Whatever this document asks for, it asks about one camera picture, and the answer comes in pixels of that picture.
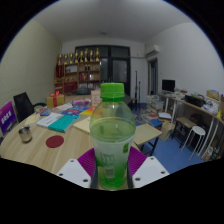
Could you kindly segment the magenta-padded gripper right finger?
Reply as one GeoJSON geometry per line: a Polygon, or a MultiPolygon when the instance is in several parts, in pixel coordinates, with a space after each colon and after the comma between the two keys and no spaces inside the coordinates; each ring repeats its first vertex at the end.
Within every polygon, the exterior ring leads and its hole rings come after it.
{"type": "Polygon", "coordinates": [[[134,147],[128,157],[127,184],[129,189],[141,188],[169,175],[154,156],[145,156],[134,147]]]}

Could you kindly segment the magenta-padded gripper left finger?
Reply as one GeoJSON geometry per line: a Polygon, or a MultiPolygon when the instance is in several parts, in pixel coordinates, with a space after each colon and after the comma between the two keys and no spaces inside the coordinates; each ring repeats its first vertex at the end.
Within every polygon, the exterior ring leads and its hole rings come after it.
{"type": "Polygon", "coordinates": [[[96,189],[98,186],[98,171],[94,149],[88,150],[78,159],[69,159],[58,171],[57,176],[78,186],[96,189]]]}

